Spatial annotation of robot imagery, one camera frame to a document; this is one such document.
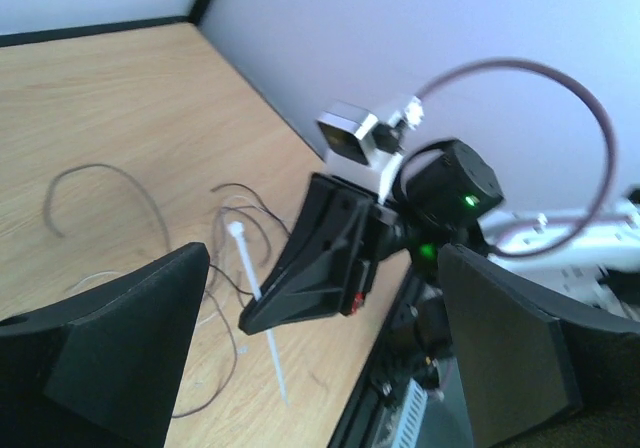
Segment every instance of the green light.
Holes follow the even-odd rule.
[[[464,202],[471,207],[476,206],[478,204],[478,201],[480,200],[478,200],[478,198],[473,195],[467,195],[464,197]]]
[[[433,245],[422,245],[420,247],[420,254],[429,260],[434,260],[438,256],[436,247]]]

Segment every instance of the wooden tabletop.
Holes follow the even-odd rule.
[[[210,188],[245,183],[292,226],[309,175],[322,168],[188,24],[1,49],[0,150],[0,317],[56,302],[89,275],[126,273],[166,251],[142,196],[101,168],[62,180],[52,216],[65,237],[55,236],[43,222],[42,204],[63,170],[86,163],[126,170],[157,202],[174,248],[198,240],[211,249],[213,213],[223,199],[246,193],[211,194]],[[273,222],[260,220],[277,254],[285,239]],[[247,229],[258,261],[264,245]],[[231,246],[227,258],[236,273]],[[233,326],[237,369],[211,406],[172,422],[166,446],[326,446],[405,267],[404,257],[381,266],[357,316],[275,330],[288,407],[264,334],[248,337],[236,328],[239,303],[220,285],[216,297]],[[213,313],[205,302],[200,320]],[[215,315],[194,334],[176,411],[205,401],[232,360]]]

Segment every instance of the red component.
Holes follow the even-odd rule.
[[[362,293],[356,293],[356,296],[353,299],[353,305],[351,305],[351,314],[353,315],[358,311],[362,305],[364,305],[364,295]]]

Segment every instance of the white stick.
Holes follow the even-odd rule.
[[[249,284],[251,285],[253,297],[256,299],[256,301],[259,301],[260,298],[262,298],[262,292],[260,291],[258,279],[256,278],[256,273],[253,269],[253,265],[251,264],[251,257],[249,256],[247,243],[244,239],[244,225],[240,221],[234,221],[227,225],[227,229],[229,230],[229,233],[231,233],[231,236],[233,236],[233,238],[236,240],[236,244],[238,245],[240,258],[242,258],[244,270],[247,272],[247,278],[249,279]],[[273,330],[271,329],[267,330],[267,340],[269,341],[269,348],[271,350],[271,356],[273,357],[273,365],[276,369],[278,384],[280,385],[280,394],[282,395],[282,399],[284,400],[284,402],[288,405],[289,401],[287,399],[287,388],[284,384],[284,375],[282,374],[282,366],[280,365],[280,358],[278,357],[276,339],[273,336]]]

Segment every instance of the wood grain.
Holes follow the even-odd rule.
[[[99,168],[60,184],[53,216],[66,236],[49,232],[43,198],[49,181],[65,169],[100,162],[131,173],[160,206],[178,247],[194,240],[211,246],[216,207],[239,193],[214,195],[213,186],[246,183],[293,220],[311,172],[321,168],[191,25],[1,49],[0,149],[2,317],[66,298],[88,275],[129,272],[164,252],[142,197]],[[277,252],[285,240],[264,222]],[[249,227],[248,237],[255,240],[250,249],[257,261],[264,246]],[[229,253],[236,273],[237,256]],[[220,285],[216,296],[241,353],[236,373],[208,409],[172,423],[166,446],[325,446],[405,266],[398,257],[381,267],[376,289],[356,317],[275,330],[289,407],[279,397],[264,335],[247,337],[235,328],[238,301]],[[205,302],[201,319],[212,310]],[[206,400],[232,359],[216,316],[196,330],[176,410]]]

